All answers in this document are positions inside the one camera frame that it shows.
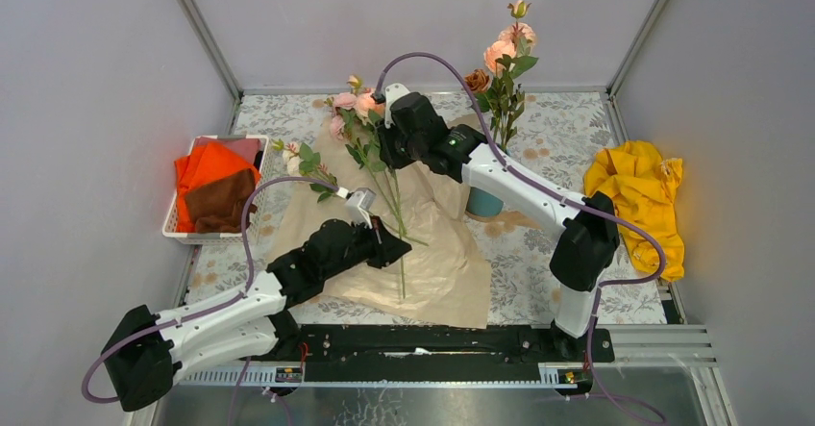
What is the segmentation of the pink bud rose stem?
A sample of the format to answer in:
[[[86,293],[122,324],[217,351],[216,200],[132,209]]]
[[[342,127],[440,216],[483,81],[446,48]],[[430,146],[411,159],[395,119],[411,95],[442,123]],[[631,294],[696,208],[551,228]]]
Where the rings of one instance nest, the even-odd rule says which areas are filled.
[[[346,150],[359,168],[371,177],[377,193],[394,218],[395,226],[388,229],[398,238],[407,240],[408,230],[403,220],[398,177],[379,157],[383,147],[381,139],[377,137],[376,126],[383,124],[383,106],[375,102],[374,90],[367,88],[358,75],[351,74],[347,85],[349,99],[341,101],[336,97],[334,100],[335,108],[344,123],[341,135],[346,140]]]

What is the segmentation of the peach kraft wrapping paper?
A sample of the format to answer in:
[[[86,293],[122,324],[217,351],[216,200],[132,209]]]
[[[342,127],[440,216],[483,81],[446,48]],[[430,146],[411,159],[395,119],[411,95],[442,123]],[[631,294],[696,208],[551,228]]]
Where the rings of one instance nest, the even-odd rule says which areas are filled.
[[[561,300],[547,229],[512,207],[466,212],[466,186],[421,164],[398,174],[411,250],[384,269],[360,265],[292,309],[302,324],[546,324]]]

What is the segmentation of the peach rose stem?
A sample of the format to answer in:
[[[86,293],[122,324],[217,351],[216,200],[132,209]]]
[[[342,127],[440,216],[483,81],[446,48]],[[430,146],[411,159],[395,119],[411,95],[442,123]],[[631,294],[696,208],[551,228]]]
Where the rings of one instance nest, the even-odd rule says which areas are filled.
[[[506,149],[518,134],[517,121],[526,109],[526,92],[520,77],[538,63],[538,58],[532,54],[537,44],[536,33],[523,21],[530,7],[531,3],[525,0],[509,3],[507,9],[512,22],[483,53],[486,72],[492,77],[491,86],[498,93],[504,113]]]

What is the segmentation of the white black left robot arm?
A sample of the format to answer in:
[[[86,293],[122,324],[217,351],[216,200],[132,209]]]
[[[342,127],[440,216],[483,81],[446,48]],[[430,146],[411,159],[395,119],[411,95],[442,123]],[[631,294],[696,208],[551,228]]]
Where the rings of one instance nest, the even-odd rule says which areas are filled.
[[[190,374],[237,359],[297,354],[300,330],[290,308],[320,294],[342,272],[361,264],[386,268],[411,249],[377,216],[369,224],[330,219],[269,263],[249,287],[158,313],[146,306],[128,311],[102,352],[115,402],[134,412]]]

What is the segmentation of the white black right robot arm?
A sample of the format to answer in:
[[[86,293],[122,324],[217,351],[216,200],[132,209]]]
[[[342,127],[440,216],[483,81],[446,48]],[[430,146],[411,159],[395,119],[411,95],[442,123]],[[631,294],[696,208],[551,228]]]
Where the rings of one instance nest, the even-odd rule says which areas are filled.
[[[598,282],[614,259],[620,239],[605,195],[586,197],[534,174],[486,136],[465,124],[449,126],[428,97],[393,84],[376,92],[385,107],[377,125],[380,157],[393,169],[422,163],[429,171],[508,203],[556,242],[549,269],[561,300],[551,335],[557,356],[573,361],[589,347],[590,319]]]

